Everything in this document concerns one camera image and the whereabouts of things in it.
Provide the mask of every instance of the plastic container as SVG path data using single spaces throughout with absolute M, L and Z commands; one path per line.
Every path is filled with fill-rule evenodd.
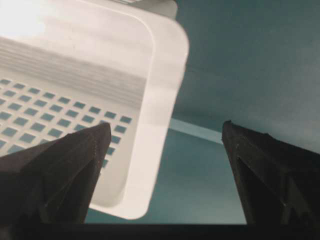
M 189 44 L 174 20 L 108 0 L 0 0 L 0 154 L 109 122 L 90 207 L 143 216 Z

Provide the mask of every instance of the teal wall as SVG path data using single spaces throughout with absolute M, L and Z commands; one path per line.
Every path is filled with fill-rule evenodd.
M 173 117 L 320 153 L 320 1 L 177 0 L 190 54 Z

